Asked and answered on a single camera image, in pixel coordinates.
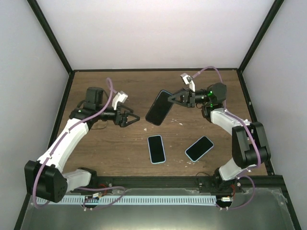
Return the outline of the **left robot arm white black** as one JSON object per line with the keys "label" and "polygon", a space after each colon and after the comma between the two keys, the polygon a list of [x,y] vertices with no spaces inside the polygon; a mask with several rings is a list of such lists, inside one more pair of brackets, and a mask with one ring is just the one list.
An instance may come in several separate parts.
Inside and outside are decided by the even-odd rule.
{"label": "left robot arm white black", "polygon": [[132,109],[124,106],[127,94],[120,91],[103,105],[104,92],[102,88],[89,87],[85,100],[71,112],[54,143],[37,161],[28,161],[25,165],[26,188],[34,200],[42,198],[58,203],[67,192],[75,189],[83,189],[89,194],[97,190],[95,170],[80,167],[63,173],[69,156],[97,121],[112,121],[119,127],[127,127],[140,120]]}

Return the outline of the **blue phone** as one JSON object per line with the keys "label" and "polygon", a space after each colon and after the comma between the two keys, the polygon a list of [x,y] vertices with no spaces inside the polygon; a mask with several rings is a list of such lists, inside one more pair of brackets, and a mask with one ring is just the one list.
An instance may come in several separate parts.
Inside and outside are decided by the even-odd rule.
{"label": "blue phone", "polygon": [[172,93],[161,90],[150,107],[148,113],[145,116],[145,120],[155,126],[160,126],[173,104],[168,101],[168,98],[172,96]]}

